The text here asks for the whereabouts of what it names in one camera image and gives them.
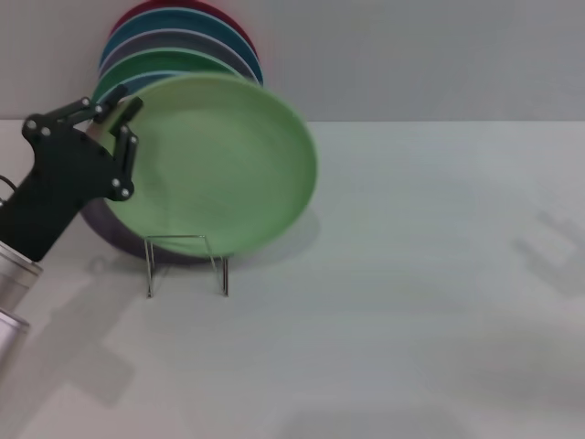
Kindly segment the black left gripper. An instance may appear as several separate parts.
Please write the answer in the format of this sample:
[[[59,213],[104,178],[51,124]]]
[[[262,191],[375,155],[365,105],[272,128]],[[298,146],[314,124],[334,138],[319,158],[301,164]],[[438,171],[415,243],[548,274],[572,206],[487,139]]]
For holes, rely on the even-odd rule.
[[[78,212],[96,198],[129,199],[138,136],[129,123],[144,103],[129,100],[110,129],[112,152],[73,127],[104,122],[127,94],[118,85],[101,101],[84,97],[44,115],[26,119],[22,135],[34,164],[1,207],[1,242],[33,262],[41,261]]]

